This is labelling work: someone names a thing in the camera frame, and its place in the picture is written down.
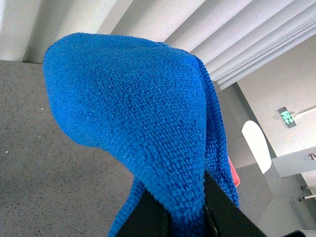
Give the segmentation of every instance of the white ceiling baffle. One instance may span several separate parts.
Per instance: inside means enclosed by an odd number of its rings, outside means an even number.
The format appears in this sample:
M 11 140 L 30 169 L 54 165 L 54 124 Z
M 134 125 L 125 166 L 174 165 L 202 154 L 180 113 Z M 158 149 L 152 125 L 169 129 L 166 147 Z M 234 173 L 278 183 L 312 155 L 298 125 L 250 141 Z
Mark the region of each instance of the white ceiling baffle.
M 0 0 L 0 60 L 42 63 L 75 32 L 165 42 L 224 89 L 316 34 L 316 0 Z

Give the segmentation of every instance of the white wall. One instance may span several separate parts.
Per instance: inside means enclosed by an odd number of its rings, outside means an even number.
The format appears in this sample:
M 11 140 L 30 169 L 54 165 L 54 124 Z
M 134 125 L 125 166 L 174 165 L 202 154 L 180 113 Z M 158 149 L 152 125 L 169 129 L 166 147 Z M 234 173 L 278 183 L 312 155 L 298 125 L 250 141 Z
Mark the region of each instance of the white wall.
M 316 147 L 316 111 L 296 117 L 288 129 L 278 113 L 316 105 L 316 36 L 238 82 L 276 155 Z

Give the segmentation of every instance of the microfiber towel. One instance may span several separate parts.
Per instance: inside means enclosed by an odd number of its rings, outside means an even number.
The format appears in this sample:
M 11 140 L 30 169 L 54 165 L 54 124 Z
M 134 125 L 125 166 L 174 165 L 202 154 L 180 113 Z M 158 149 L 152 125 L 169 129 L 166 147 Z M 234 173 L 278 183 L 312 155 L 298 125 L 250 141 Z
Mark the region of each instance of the microfiber towel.
M 76 33 L 47 50 L 43 72 L 61 129 L 134 174 L 109 236 L 145 189 L 170 213 L 175 236 L 203 236 L 205 171 L 238 205 L 219 102 L 198 58 L 147 39 Z

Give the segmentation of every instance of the gray carpet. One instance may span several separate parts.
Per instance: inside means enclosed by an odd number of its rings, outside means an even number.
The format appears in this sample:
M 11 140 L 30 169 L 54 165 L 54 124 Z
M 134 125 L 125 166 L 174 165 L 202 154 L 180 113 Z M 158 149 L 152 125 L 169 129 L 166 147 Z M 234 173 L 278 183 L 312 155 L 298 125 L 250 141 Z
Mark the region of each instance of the gray carpet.
M 133 176 L 60 130 L 41 65 L 0 61 L 0 94 L 0 237 L 107 236 Z

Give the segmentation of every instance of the green exit sign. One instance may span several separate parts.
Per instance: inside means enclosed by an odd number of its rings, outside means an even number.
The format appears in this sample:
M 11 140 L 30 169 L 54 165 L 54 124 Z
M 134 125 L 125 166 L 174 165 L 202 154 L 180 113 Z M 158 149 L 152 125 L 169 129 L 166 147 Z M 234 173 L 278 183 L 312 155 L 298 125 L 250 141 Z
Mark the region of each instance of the green exit sign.
M 296 126 L 294 119 L 292 118 L 291 114 L 286 109 L 286 107 L 279 109 L 278 112 L 281 115 L 283 121 L 285 122 L 287 128 L 292 128 Z

